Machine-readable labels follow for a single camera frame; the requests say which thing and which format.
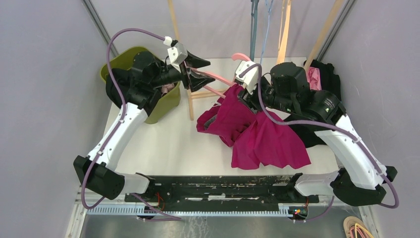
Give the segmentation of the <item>pink hanger hook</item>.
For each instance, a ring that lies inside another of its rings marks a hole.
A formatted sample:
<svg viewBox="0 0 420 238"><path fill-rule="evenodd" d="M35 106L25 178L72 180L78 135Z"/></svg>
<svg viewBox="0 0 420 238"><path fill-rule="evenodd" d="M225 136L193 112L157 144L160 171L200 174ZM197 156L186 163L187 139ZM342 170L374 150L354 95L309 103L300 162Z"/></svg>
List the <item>pink hanger hook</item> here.
<svg viewBox="0 0 420 238"><path fill-rule="evenodd" d="M250 61L251 60L248 56L246 56L243 53L234 53L231 56L231 59L233 61L236 61L236 60ZM211 73L211 72L199 71L195 68L191 68L191 70L193 72L196 72L196 73L200 73L200 74L210 76L210 77L214 78L215 80L226 84L229 87L234 84L234 80L229 81L229 80L221 77L220 75L217 75L217 74L214 74L214 73ZM207 92L191 92L190 96L189 96L189 99L200 99L200 98L207 98L207 97L213 97L213 96L219 96L221 98L225 98L225 95L224 95L225 90L215 90L215 89L211 88L210 86L205 86L204 89L208 90L209 93L207 93Z"/></svg>

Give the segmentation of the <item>light pink dress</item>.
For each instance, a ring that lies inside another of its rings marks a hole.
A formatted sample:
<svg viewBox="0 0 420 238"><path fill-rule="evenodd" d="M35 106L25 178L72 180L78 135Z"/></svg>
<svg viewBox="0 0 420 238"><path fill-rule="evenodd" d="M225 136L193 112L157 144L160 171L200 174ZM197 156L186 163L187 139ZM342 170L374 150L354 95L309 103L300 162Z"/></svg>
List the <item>light pink dress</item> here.
<svg viewBox="0 0 420 238"><path fill-rule="evenodd" d="M174 89L176 86L175 83L166 84L161 87L161 96L164 97L166 94L168 94L171 90Z"/></svg>

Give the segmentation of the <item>magenta skirt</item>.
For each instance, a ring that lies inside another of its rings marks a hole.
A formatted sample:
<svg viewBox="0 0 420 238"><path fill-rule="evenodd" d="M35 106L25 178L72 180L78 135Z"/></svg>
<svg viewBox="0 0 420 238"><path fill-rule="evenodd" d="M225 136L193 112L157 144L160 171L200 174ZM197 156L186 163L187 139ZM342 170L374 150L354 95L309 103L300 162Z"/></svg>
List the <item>magenta skirt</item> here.
<svg viewBox="0 0 420 238"><path fill-rule="evenodd" d="M198 132L218 136L232 148L231 167L256 170L263 166L299 169L311 164L299 136L286 125L277 125L263 112L254 114L238 99L242 90L231 86L197 119Z"/></svg>

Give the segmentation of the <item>beige wooden hanger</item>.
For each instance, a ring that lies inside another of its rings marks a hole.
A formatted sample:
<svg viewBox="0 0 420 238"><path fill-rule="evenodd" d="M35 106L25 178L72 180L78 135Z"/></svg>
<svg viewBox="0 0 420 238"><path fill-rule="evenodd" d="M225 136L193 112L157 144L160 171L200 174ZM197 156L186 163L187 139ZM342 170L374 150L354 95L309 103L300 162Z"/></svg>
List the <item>beige wooden hanger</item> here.
<svg viewBox="0 0 420 238"><path fill-rule="evenodd" d="M282 1L276 64L285 62L291 16L291 0Z"/></svg>

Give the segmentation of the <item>light blue hanger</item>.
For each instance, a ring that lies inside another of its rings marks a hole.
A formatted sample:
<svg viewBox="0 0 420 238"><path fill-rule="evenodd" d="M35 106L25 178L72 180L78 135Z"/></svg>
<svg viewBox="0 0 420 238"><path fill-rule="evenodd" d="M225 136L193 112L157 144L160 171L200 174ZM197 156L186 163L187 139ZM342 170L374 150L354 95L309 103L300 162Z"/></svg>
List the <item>light blue hanger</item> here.
<svg viewBox="0 0 420 238"><path fill-rule="evenodd" d="M269 29L270 29L270 17L271 17L273 2L274 0L264 1L265 9L266 9L266 18L265 18L265 30L264 30L264 35L263 35L264 38L262 41L262 51L261 51L261 56L260 56L260 64L263 63L264 54L266 50L266 44L267 44L267 39L268 39L268 34L269 34Z"/></svg>

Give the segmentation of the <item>grey-blue plastic hanger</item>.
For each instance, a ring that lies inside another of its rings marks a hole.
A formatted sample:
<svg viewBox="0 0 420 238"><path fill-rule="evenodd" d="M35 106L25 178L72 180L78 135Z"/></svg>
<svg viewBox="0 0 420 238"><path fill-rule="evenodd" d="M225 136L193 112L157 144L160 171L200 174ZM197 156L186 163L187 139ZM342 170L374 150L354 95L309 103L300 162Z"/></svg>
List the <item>grey-blue plastic hanger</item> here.
<svg viewBox="0 0 420 238"><path fill-rule="evenodd" d="M255 59L257 28L258 28L258 5L259 0L251 0L251 34L250 34L250 53L251 60Z"/></svg>

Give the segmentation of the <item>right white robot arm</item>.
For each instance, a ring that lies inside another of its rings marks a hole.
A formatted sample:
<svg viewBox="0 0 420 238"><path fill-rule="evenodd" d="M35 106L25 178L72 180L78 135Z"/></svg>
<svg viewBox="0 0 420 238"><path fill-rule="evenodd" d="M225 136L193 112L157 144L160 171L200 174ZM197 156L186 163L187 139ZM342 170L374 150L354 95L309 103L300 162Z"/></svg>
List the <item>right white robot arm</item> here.
<svg viewBox="0 0 420 238"><path fill-rule="evenodd" d="M302 125L320 138L341 162L342 167L328 174L296 174L286 188L286 196L299 202L305 196L333 196L350 206L383 206L387 184L394 197L392 209L399 198L392 182L397 174L393 166L385 166L366 147L354 129L341 101L326 90L312 90L306 71L292 62L275 65L263 79L262 66L241 61L235 81L242 85L239 100L252 112L270 109L291 115L285 125Z"/></svg>

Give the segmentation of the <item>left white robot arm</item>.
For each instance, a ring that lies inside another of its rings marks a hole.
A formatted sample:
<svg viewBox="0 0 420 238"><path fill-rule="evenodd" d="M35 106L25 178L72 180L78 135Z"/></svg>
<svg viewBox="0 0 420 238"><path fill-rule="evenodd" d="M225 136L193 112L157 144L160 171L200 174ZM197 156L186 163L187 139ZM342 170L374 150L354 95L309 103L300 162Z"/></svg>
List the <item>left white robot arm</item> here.
<svg viewBox="0 0 420 238"><path fill-rule="evenodd" d="M196 69L210 65L206 59L176 47L168 50L169 62L157 58L148 50L132 57L127 69L110 67L105 91L119 108L119 114L103 138L86 156L77 156L73 167L83 190L91 190L102 198L115 199L122 193L137 193L148 202L154 199L156 188L143 175L119 174L118 161L139 126L156 111L165 85L184 84L197 91L214 78Z"/></svg>

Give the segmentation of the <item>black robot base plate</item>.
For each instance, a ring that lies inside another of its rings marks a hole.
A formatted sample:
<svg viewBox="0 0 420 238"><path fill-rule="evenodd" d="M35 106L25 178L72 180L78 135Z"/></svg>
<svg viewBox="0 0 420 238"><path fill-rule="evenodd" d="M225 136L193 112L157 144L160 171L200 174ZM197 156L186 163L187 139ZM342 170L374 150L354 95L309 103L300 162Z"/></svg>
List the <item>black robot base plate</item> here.
<svg viewBox="0 0 420 238"><path fill-rule="evenodd" d="M126 202L158 203L165 212L275 211L279 204L319 203L300 195L292 176L153 176L146 192Z"/></svg>

